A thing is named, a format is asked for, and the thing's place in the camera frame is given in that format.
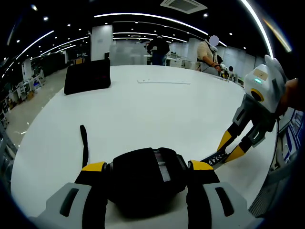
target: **ceiling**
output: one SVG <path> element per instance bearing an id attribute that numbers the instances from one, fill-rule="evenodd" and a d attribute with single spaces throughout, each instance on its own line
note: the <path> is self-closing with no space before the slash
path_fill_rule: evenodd
<path id="1" fill-rule="evenodd" d="M 72 41 L 88 36 L 88 31 L 91 31 L 93 26 L 105 23 L 113 24 L 113 32 L 156 33 L 185 41 L 190 38 L 206 38 L 204 34 L 196 30 L 158 18 L 133 15 L 94 18 L 94 15 L 116 12 L 148 13 L 173 18 L 199 28 L 210 35 L 217 35 L 220 41 L 228 46 L 240 49 L 246 47 L 247 53 L 251 55 L 263 56 L 268 53 L 257 25 L 240 0 L 218 0 L 216 3 L 215 1 L 197 0 L 208 9 L 192 14 L 162 7 L 160 6 L 162 1 L 133 0 L 112 3 L 102 0 L 80 0 L 76 3 L 74 0 L 33 0 L 23 1 L 22 3 L 18 1 L 18 4 L 13 0 L 2 2 L 0 3 L 1 33 L 3 34 L 0 36 L 0 65 L 2 65 L 0 74 L 2 75 L 14 58 L 25 48 L 52 30 L 54 30 L 52 34 L 30 47 L 18 61 L 22 62 L 27 58 L 27 55 L 29 57 L 38 56 L 41 51 L 43 53 L 68 42 L 68 38 Z M 259 1 L 259 4 L 269 10 L 268 2 L 270 0 Z M 38 11 L 33 10 L 31 4 L 35 4 Z M 203 17 L 204 13 L 208 13 L 207 18 Z M 44 21 L 44 16 L 47 16 L 49 20 Z M 114 37 L 125 36 L 126 34 L 114 35 Z M 80 40 L 73 44 L 79 46 L 81 44 L 85 45 L 85 42 Z"/>

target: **round white table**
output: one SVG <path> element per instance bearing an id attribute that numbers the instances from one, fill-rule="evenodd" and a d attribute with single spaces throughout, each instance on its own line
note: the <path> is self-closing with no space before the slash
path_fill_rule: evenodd
<path id="1" fill-rule="evenodd" d="M 138 83 L 143 80 L 168 83 Z M 89 163 L 110 163 L 118 155 L 146 147 L 173 149 L 187 163 L 216 151 L 244 95 L 243 88 L 233 82 L 164 66 L 114 66 L 111 81 L 108 89 L 72 95 L 59 91 L 30 125 L 11 179 L 13 198 L 26 216 L 38 216 L 46 200 L 78 176 L 83 150 L 80 125 L 87 130 Z M 181 81 L 187 84 L 173 83 Z M 237 138 L 227 150 L 240 140 Z M 259 146 L 216 170 L 220 181 L 229 182 L 247 200 L 248 207 L 269 171 L 275 140 L 274 127 Z M 155 228 L 167 223 L 167 228 L 187 228 L 185 195 L 186 190 L 177 196 L 173 210 L 168 212 L 173 216 L 147 220 L 125 219 L 109 203 L 106 227 Z"/>

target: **floor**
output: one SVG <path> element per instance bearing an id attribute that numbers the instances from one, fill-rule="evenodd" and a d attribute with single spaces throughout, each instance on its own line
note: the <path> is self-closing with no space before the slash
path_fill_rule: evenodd
<path id="1" fill-rule="evenodd" d="M 17 105 L 7 114 L 9 125 L 6 132 L 17 148 L 35 117 L 49 100 L 64 87 L 66 73 L 67 68 L 47 76 L 44 86 L 35 91 L 31 100 Z"/>

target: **air vent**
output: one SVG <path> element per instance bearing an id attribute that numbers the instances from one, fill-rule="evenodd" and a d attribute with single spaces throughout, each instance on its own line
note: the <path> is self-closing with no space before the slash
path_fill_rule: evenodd
<path id="1" fill-rule="evenodd" d="M 188 14 L 207 9 L 203 4 L 193 0 L 164 0 L 160 5 Z"/>

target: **human hand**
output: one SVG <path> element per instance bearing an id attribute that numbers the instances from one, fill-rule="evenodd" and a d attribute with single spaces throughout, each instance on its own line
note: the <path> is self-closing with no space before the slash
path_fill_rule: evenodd
<path id="1" fill-rule="evenodd" d="M 301 102 L 301 98 L 302 95 L 298 85 L 298 79 L 287 81 L 285 84 L 285 93 L 283 94 L 275 113 L 278 116 L 283 115 L 288 107 L 303 111 L 304 105 Z"/>
<path id="2" fill-rule="evenodd" d="M 217 71 L 221 72 L 221 67 L 220 67 L 219 65 L 216 66 L 215 69 L 216 69 Z"/>

